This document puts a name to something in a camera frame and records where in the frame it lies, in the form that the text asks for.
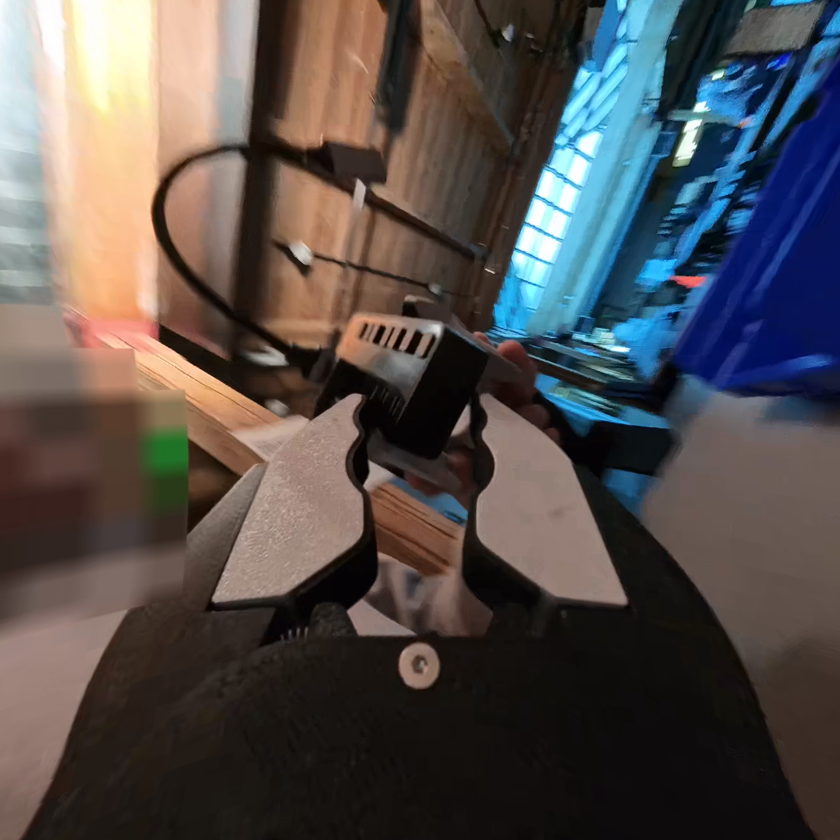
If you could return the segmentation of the person's left hand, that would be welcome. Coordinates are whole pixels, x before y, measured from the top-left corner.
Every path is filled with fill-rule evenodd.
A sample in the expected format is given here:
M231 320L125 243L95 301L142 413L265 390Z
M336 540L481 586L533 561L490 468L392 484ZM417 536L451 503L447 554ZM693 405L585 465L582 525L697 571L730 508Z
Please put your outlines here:
M544 436L561 448L560 430L553 425L548 409L537 402L535 387L537 367L529 358L525 348L514 340L506 340L493 345L483 332L474 332L474 336L478 342L490 350L495 350L501 358L517 366L521 373L519 384L498 383L491 390L492 394L500 403L507 405L514 413L538 428ZM475 449L470 446L453 448L447 454L448 473L457 482L456 491L446 490L429 479L409 473L405 474L405 481L409 487L425 497L437 497L448 493L464 509L468 509L476 490L474 454Z

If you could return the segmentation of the slim black USB hub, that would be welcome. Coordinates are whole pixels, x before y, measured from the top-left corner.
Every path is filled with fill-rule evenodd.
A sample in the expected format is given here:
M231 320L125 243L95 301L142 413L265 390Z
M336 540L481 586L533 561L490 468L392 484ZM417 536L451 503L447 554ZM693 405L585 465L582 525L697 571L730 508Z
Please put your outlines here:
M483 345L445 322L360 312L334 351L313 415L361 395L368 432L409 455L436 459L488 359Z

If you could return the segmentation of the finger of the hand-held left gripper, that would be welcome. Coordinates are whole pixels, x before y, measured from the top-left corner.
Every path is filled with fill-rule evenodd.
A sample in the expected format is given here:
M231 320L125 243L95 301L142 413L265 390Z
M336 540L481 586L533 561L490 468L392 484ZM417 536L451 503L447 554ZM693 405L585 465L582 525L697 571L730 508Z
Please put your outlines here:
M501 385L523 387L527 384L527 377L518 364L504 358L495 347L484 346L482 349L486 363L478 380L479 389L496 389Z
M390 443L380 432L372 432L366 438L369 460L396 476L414 476L422 479L440 492L455 493L455 474L452 472L446 454L436 458L423 458L411 454Z

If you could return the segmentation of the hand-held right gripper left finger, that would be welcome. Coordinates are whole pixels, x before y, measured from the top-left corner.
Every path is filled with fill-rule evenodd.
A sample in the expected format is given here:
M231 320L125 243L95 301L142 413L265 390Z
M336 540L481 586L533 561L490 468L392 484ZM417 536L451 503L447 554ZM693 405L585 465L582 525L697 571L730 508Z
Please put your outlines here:
M215 611L349 610L377 577L364 421L351 394L272 454L211 596Z

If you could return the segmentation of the blue plastic bin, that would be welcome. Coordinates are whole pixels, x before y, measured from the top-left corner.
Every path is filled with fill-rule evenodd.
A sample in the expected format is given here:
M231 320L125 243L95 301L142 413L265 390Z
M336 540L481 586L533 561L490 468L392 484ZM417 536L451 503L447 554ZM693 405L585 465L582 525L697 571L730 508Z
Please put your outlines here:
M838 400L838 64L812 98L673 352L722 392Z

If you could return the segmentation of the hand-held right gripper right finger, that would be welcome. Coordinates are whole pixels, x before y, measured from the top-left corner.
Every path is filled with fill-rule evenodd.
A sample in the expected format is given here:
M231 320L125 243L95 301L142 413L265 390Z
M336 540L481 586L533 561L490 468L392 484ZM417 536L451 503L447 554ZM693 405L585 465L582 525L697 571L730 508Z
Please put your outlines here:
M625 608L628 597L574 466L490 394L471 407L476 485L461 565L489 608Z

